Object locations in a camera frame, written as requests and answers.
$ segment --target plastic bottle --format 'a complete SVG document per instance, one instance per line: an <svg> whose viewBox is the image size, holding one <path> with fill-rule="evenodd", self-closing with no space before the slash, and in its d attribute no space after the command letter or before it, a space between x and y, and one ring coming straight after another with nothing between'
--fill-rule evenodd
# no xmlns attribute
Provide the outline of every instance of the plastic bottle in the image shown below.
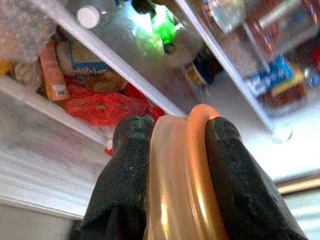
<svg viewBox="0 0 320 240"><path fill-rule="evenodd" d="M66 76L103 74L108 65L78 41L62 41L56 46L60 69Z"/></svg>
<svg viewBox="0 0 320 240"><path fill-rule="evenodd" d="M212 84L215 75L223 70L206 45L200 49L195 59L185 64L182 69L186 78L196 87L205 87Z"/></svg>
<svg viewBox="0 0 320 240"><path fill-rule="evenodd" d="M201 0L200 16L209 25L217 40L222 40L228 33L245 21L250 11L259 0Z"/></svg>
<svg viewBox="0 0 320 240"><path fill-rule="evenodd" d="M176 50L174 45L176 29L173 14L164 6L155 7L156 14L151 19L153 33L160 36L164 52L171 54Z"/></svg>
<svg viewBox="0 0 320 240"><path fill-rule="evenodd" d="M100 21L108 22L111 12L118 5L118 0L81 0L76 18L83 27L92 29Z"/></svg>

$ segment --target bottle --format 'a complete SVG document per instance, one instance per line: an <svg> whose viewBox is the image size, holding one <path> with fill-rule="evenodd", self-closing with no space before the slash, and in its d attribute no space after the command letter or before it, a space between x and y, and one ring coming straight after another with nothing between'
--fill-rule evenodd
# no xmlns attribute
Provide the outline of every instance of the bottle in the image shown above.
<svg viewBox="0 0 320 240"><path fill-rule="evenodd" d="M205 87L213 83L215 75L220 73L223 68L208 47L203 45L195 59L185 64L182 70L193 85Z"/></svg>
<svg viewBox="0 0 320 240"><path fill-rule="evenodd" d="M155 14L155 4L149 0L132 0L132 7L138 14Z"/></svg>
<svg viewBox="0 0 320 240"><path fill-rule="evenodd" d="M316 35L320 4L316 0L267 0L246 19L254 39L273 58Z"/></svg>
<svg viewBox="0 0 320 240"><path fill-rule="evenodd" d="M111 12L119 5L118 0L81 0L76 12L76 18L86 29L92 29L100 21L107 23Z"/></svg>
<svg viewBox="0 0 320 240"><path fill-rule="evenodd" d="M202 0L200 16L219 41L245 21L248 11L257 1L259 0Z"/></svg>
<svg viewBox="0 0 320 240"><path fill-rule="evenodd" d="M157 5L155 15L151 16L152 31L160 36L166 54L176 50L174 45L176 29L174 15L165 7Z"/></svg>
<svg viewBox="0 0 320 240"><path fill-rule="evenodd" d="M66 76L103 74L109 66L78 41L62 41L56 46L60 69Z"/></svg>

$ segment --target food package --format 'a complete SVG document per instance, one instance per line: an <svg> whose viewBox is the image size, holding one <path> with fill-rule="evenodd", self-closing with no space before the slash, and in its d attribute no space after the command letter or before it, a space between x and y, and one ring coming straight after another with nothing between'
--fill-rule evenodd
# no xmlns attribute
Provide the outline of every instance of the food package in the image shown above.
<svg viewBox="0 0 320 240"><path fill-rule="evenodd" d="M31 1L0 1L0 59L34 62L55 31L56 24Z"/></svg>
<svg viewBox="0 0 320 240"><path fill-rule="evenodd" d="M112 139L117 124L128 116L144 116L147 104L140 99L121 93L97 94L67 77L71 99L64 101L64 109L102 133L104 151L113 154Z"/></svg>
<svg viewBox="0 0 320 240"><path fill-rule="evenodd" d="M99 75L77 76L76 81L98 94L119 92L128 83L122 76L113 70L108 70Z"/></svg>
<svg viewBox="0 0 320 240"><path fill-rule="evenodd" d="M246 85L255 97L266 93L295 74L289 62L282 56L276 57L269 67L269 72L261 71L245 79Z"/></svg>
<svg viewBox="0 0 320 240"><path fill-rule="evenodd" d="M66 100L70 94L56 56L56 42L50 40L40 55L48 98L52 102Z"/></svg>
<svg viewBox="0 0 320 240"><path fill-rule="evenodd" d="M65 76L89 76L106 73L109 66L79 41L62 41L56 56Z"/></svg>

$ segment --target red plastic bag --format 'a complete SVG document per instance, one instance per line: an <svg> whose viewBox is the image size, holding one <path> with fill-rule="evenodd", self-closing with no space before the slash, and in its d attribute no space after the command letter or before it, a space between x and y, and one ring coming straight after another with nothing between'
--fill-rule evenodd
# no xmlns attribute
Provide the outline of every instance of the red plastic bag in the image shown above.
<svg viewBox="0 0 320 240"><path fill-rule="evenodd" d="M157 105L152 106L146 96L130 83L126 85L123 91L128 97L142 100L146 104L146 111L154 118L155 121L157 121L161 116L165 115L165 111L163 111Z"/></svg>
<svg viewBox="0 0 320 240"><path fill-rule="evenodd" d="M72 95L75 91L80 95L64 101L64 109L91 126L117 126L128 116L143 116L146 112L144 102L120 93L92 94L78 85L69 85L69 89Z"/></svg>

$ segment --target refrigerator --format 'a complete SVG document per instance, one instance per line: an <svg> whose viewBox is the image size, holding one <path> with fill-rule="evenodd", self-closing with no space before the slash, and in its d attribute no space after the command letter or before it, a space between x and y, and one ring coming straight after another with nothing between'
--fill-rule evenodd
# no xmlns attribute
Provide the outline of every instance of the refrigerator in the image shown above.
<svg viewBox="0 0 320 240"><path fill-rule="evenodd" d="M307 58L317 43L320 46L320 24L317 19L310 20L314 16L310 6L300 7L308 23L302 21L291 32L287 25L295 25L290 21L301 17L292 13L303 1L267 1L280 7L265 7L259 17L255 15L259 1L254 2L257 5L243 0L162 1L176 16L176 51L166 54L152 35L150 16L138 14L130 1L119 3L121 10L112 15L112 21L100 21L90 29L77 20L74 0L68 4L28 1L167 114L185 117L202 103L218 110L235 124L247 149L279 188L307 181L307 189L312 191L301 192L304 188L296 187L292 191L299 193L284 198L310 239L317 239L320 87L298 103L293 101L293 106L284 103L272 108L267 103L270 98L262 98L250 84L251 79L261 78L260 73L272 71L277 56L298 62ZM223 9L228 9L229 17L223 15ZM236 14L237 19L226 21ZM269 52L254 29L256 23L259 29L267 28L267 20L281 26L277 45ZM204 43L224 71L215 76L213 84L202 88L188 81L183 66L193 61ZM303 45L300 52L294 51ZM308 69L311 61L303 61L299 67ZM0 203L82 219L97 177L111 158L104 153L103 136L9 76L0 76L0 93Z"/></svg>

